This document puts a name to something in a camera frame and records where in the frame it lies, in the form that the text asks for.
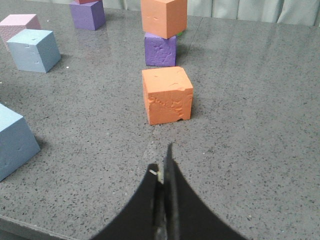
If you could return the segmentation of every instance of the purple cube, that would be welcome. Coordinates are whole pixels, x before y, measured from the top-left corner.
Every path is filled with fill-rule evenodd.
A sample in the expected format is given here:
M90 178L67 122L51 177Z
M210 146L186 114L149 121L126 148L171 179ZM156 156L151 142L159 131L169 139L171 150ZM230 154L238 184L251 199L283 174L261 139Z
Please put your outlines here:
M156 67L176 65L177 38L168 39L147 32L144 35L145 64Z
M74 27L77 29L97 30L106 22L102 1L85 4L73 1L69 6Z

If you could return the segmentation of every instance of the granite table surface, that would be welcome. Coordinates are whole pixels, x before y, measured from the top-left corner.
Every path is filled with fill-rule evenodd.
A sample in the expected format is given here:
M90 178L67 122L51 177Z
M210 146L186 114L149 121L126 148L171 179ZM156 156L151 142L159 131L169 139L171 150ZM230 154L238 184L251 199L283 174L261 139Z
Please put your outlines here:
M0 45L0 103L41 147L0 182L0 224L87 240L173 142L191 187L246 238L319 239L320 28L188 17L177 65L194 87L191 119L150 126L139 12L105 8L90 31L74 28L66 4L0 6L1 20L37 14L62 55L48 73L19 71Z

